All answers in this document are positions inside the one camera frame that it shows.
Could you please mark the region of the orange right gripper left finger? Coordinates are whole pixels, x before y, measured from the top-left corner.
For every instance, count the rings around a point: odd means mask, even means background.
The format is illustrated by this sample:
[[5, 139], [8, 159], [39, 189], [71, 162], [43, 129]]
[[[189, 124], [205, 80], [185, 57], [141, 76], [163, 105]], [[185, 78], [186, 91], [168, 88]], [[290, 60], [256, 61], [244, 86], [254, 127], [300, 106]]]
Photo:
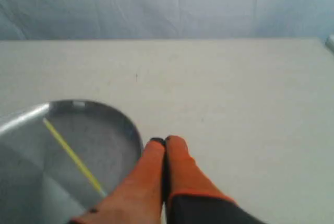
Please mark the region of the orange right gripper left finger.
[[69, 223], [160, 223], [164, 154], [164, 139], [150, 139], [123, 182], [102, 202]]

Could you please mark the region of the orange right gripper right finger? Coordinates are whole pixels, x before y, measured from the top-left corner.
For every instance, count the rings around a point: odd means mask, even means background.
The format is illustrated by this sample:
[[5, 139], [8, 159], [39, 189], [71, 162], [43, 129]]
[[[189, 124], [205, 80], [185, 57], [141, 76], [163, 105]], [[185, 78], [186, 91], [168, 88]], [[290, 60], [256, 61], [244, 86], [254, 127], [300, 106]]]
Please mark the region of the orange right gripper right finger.
[[170, 179], [167, 223], [263, 223], [205, 176], [183, 138], [169, 136], [165, 141]]

